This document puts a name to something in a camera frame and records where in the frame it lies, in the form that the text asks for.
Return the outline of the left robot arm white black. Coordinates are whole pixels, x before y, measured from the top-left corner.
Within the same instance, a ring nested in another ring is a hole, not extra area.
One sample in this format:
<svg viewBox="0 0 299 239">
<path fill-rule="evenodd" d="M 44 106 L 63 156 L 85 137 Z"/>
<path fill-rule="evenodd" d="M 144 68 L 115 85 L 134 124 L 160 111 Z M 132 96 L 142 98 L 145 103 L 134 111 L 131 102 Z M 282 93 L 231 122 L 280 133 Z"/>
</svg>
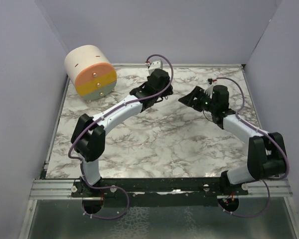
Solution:
<svg viewBox="0 0 299 239">
<path fill-rule="evenodd" d="M 128 118 L 135 116 L 173 94 L 173 75 L 162 69 L 154 70 L 147 81 L 130 91 L 121 102 L 93 117 L 83 114 L 79 117 L 71 137 L 69 158 L 75 150 L 79 156 L 83 191 L 88 196 L 96 196 L 100 191 L 101 179 L 99 158 L 105 150 L 107 134 Z"/>
</svg>

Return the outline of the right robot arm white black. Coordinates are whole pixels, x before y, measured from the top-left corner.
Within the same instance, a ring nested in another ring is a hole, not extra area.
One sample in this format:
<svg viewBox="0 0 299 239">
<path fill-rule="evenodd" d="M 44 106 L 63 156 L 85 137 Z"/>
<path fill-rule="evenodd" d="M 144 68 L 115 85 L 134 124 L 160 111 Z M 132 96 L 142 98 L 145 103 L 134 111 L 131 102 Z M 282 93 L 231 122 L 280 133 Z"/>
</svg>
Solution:
<svg viewBox="0 0 299 239">
<path fill-rule="evenodd" d="M 229 92 L 226 86 L 216 85 L 204 90 L 196 86 L 188 95 L 178 100 L 198 112 L 210 112 L 212 121 L 248 146 L 247 163 L 226 171 L 219 189 L 230 195 L 237 184 L 269 179 L 287 173 L 284 140 L 280 133 L 268 133 L 240 118 L 229 108 Z"/>
</svg>

